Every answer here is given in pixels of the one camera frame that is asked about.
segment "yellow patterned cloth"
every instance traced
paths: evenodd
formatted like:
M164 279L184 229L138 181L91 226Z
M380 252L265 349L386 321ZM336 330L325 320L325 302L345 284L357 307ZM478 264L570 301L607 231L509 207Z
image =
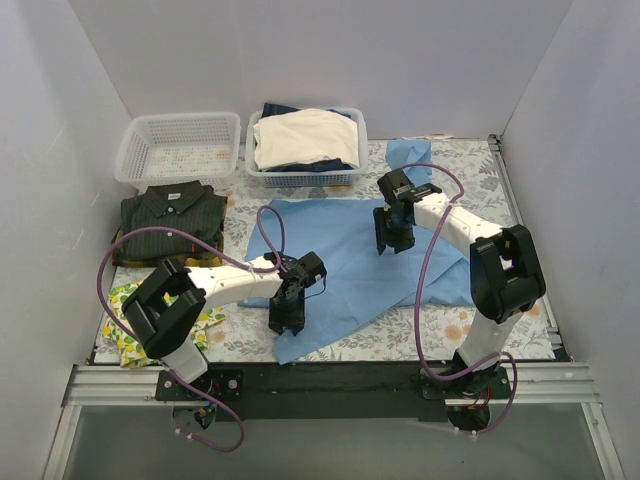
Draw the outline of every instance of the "yellow patterned cloth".
M122 313L122 304L141 283L142 282L129 283L127 285L115 287L109 292L109 303L111 304L111 308L122 323L129 328L131 328L129 326L129 322L127 322L127 319ZM165 299L167 303L171 305L175 301L176 297L169 297L169 295L166 295ZM225 320L226 316L221 313L220 307L201 313L191 329L191 340L193 340L193 343L195 343L200 350L205 350L208 347L205 330L208 327L217 325ZM105 338L113 340L118 346L121 367L136 368L155 363L155 360L147 358L144 350L142 349L142 345L124 333L111 318L107 318L102 334Z

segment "white folded cloth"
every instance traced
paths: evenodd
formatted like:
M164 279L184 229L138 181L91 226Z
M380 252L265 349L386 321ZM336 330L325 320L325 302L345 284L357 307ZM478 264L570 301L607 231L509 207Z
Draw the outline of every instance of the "white folded cloth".
M261 118L253 131L260 170L336 158L353 168L360 166L358 125L339 113L309 108L273 115Z

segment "crumpled blue fabric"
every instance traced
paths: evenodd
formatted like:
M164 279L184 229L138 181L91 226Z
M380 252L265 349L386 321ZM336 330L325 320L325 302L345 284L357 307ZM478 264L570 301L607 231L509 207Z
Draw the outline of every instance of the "crumpled blue fabric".
M392 170L409 163L431 163L431 142L428 140L390 140L387 143L387 164ZM431 168L405 168L409 180L414 185L424 185L429 182Z
M416 245L398 255L376 250L373 209L383 200L274 200L286 228L286 254L299 258L314 251L327 269L326 291L306 301L306 323L297 336L285 332L274 351L284 364L307 355L366 325L396 305L415 301L416 285L432 232L414 228ZM275 245L280 228L268 212L262 220ZM254 228L247 259L268 248ZM422 303L471 305L469 262L445 240L439 240L429 264ZM307 290L307 297L322 290L322 282ZM267 307L268 300L253 299L245 306Z

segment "white wall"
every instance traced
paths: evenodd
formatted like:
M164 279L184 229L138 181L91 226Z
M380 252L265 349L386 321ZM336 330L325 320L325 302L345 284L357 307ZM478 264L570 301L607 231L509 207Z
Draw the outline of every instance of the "white wall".
M132 116L360 108L371 138L504 130L571 0L70 0Z
M0 10L0 477L31 479L98 328L130 118L65 0Z
M640 3L575 0L503 137L562 337L640 478Z

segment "plastic basket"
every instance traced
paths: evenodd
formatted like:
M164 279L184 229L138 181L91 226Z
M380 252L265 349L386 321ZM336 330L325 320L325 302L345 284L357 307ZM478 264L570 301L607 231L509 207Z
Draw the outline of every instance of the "plastic basket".
M367 169L369 164L369 140L367 126L362 112L356 108L336 108L338 112L346 113L358 124L358 159L360 167L353 170L335 170L331 172L261 172L254 160L256 147L253 138L253 126L258 123L262 112L255 112L249 119L247 127L247 143L245 151L245 165L249 178L264 187L316 187L328 185L350 185L358 175Z
M232 112L138 117L120 145L115 177L140 191L193 180L229 188L239 147L240 117Z

